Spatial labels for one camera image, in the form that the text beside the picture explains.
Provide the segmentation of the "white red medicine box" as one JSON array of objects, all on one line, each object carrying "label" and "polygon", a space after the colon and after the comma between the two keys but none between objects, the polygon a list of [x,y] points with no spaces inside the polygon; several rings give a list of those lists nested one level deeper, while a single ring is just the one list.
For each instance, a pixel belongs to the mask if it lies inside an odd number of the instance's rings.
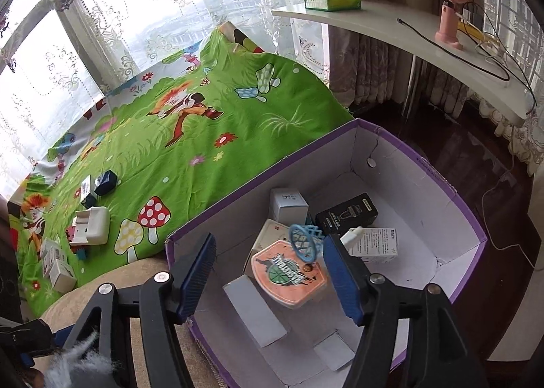
[{"label": "white red medicine box", "polygon": [[40,259],[42,273],[46,278],[49,277],[54,261],[60,260],[65,263],[67,262],[66,253],[62,250],[60,244],[50,240],[49,238],[45,238],[41,242]]}]

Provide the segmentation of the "white lace curtain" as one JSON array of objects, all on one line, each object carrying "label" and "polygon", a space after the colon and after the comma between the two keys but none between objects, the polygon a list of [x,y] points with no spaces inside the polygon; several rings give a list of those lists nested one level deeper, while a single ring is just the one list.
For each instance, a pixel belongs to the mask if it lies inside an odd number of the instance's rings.
[{"label": "white lace curtain", "polygon": [[278,18],[302,0],[11,0],[1,11],[1,194],[10,197],[85,109],[232,22],[329,77],[323,27]]}]

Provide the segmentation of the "white basketball hoop toy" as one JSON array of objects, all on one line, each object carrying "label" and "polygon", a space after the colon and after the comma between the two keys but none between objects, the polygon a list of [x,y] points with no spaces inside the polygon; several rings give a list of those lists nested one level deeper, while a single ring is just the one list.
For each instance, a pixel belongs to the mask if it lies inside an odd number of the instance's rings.
[{"label": "white basketball hoop toy", "polygon": [[325,234],[314,225],[268,219],[258,233],[244,272],[273,301],[298,309],[323,293],[329,281]]}]

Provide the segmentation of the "dark blue small box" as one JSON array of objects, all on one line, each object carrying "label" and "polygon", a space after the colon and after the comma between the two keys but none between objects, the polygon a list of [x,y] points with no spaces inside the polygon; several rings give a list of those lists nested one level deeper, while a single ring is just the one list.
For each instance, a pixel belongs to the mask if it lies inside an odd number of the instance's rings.
[{"label": "dark blue small box", "polygon": [[114,188],[116,188],[117,181],[117,174],[112,170],[107,170],[101,173],[95,179],[94,193],[99,197],[109,194],[111,191],[114,191]]}]

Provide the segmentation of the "small white cube box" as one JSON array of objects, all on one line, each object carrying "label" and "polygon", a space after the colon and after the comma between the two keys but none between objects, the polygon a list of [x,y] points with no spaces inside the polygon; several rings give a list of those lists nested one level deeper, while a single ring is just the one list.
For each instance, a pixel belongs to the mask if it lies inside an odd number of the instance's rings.
[{"label": "small white cube box", "polygon": [[308,215],[308,203],[294,188],[270,190],[268,218],[286,226],[304,224]]}]

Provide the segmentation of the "black product box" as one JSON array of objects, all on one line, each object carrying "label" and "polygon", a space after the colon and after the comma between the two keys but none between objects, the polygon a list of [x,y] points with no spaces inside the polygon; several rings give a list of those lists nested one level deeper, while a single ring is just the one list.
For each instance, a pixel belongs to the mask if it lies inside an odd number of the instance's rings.
[{"label": "black product box", "polygon": [[316,226],[326,234],[344,235],[349,229],[369,227],[379,212],[367,193],[362,193],[315,215]]}]

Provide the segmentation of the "green cartoon tablecloth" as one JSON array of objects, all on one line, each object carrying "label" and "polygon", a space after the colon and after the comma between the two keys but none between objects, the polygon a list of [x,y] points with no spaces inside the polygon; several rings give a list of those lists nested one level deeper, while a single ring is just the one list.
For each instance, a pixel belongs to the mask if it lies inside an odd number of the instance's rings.
[{"label": "green cartoon tablecloth", "polygon": [[[19,287],[35,315],[59,298],[41,248],[59,244],[75,283],[153,257],[168,236],[261,172],[351,120],[295,60],[220,30],[92,106],[34,162],[8,201]],[[78,255],[67,239],[82,184],[112,172],[105,244]]]}]

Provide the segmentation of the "white curved shelf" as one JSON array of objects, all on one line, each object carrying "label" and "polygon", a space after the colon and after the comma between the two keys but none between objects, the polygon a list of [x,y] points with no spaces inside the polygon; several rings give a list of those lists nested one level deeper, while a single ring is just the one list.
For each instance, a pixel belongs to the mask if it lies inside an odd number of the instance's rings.
[{"label": "white curved shelf", "polygon": [[489,102],[512,125],[527,119],[529,92],[521,83],[521,74],[508,73],[490,58],[478,54],[476,45],[465,35],[459,40],[462,50],[434,40],[439,18],[406,6],[364,1],[360,10],[324,12],[307,10],[302,4],[282,7],[275,16],[324,23],[375,38],[427,61],[465,84]]}]

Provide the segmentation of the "purple cardboard storage box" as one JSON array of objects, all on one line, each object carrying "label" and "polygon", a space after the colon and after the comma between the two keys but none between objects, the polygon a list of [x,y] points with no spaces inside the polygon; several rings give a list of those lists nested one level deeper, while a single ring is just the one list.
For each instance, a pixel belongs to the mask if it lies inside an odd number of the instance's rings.
[{"label": "purple cardboard storage box", "polygon": [[[385,263],[351,257],[338,235],[318,263],[325,288],[288,305],[244,275],[274,188],[312,213],[367,194],[375,226],[393,229]],[[174,232],[175,261],[206,234],[217,256],[190,329],[230,387],[482,387],[486,378],[453,304],[486,243],[456,190],[389,132],[357,119],[276,163]]]}]

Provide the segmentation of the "white barcode medicine box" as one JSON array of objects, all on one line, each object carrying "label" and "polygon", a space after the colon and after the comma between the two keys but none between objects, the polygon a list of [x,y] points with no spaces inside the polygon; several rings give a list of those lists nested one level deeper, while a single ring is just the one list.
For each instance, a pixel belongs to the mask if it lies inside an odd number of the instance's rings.
[{"label": "white barcode medicine box", "polygon": [[86,176],[80,184],[80,204],[90,209],[97,204],[98,195],[95,192],[95,182],[91,175]]}]

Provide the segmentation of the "beige plush cushion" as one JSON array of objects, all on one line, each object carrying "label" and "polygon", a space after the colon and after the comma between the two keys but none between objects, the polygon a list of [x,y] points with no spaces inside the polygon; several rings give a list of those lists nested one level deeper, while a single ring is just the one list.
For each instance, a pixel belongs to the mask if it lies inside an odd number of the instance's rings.
[{"label": "beige plush cushion", "polygon": [[[53,332],[69,327],[79,319],[79,315],[82,314],[90,298],[101,284],[113,283],[118,289],[139,286],[154,277],[158,272],[167,269],[167,260],[163,253],[118,267],[61,296],[40,318],[48,323]],[[123,313],[130,322],[131,347],[137,385],[139,387],[149,387],[150,382],[143,349],[140,319],[137,316],[138,310],[136,308],[124,308]],[[194,386],[218,387],[219,381],[216,374],[189,332],[188,324],[184,323],[175,327],[175,334]]]}]

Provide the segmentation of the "white label box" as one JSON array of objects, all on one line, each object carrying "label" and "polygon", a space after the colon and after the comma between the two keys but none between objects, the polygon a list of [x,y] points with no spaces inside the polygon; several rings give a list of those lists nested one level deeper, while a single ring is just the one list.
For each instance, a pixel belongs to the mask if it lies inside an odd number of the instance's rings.
[{"label": "white label box", "polygon": [[53,289],[56,292],[65,294],[71,292],[77,284],[77,278],[68,263],[55,259],[49,272],[49,278]]}]

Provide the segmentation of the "white box with text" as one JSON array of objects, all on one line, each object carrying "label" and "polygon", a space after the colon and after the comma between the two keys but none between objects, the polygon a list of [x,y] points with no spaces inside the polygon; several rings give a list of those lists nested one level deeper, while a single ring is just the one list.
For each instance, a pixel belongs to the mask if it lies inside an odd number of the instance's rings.
[{"label": "white box with text", "polygon": [[353,257],[367,263],[387,263],[398,255],[398,236],[393,228],[350,229],[352,239],[347,243]]}]

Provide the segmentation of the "white dental box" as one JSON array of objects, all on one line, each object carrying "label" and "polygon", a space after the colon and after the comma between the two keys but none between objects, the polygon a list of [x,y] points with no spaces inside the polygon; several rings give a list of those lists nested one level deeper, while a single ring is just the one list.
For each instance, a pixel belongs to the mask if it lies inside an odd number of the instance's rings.
[{"label": "white dental box", "polygon": [[110,212],[106,207],[91,207],[75,213],[69,244],[81,247],[104,245],[108,241]]}]

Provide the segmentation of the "large silver grey box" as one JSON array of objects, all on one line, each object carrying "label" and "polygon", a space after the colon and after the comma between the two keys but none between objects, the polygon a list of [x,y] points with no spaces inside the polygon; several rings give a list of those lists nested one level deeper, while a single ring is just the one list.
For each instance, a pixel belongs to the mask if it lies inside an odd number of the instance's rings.
[{"label": "large silver grey box", "polygon": [[223,286],[234,310],[261,349],[288,334],[251,279],[242,275]]}]

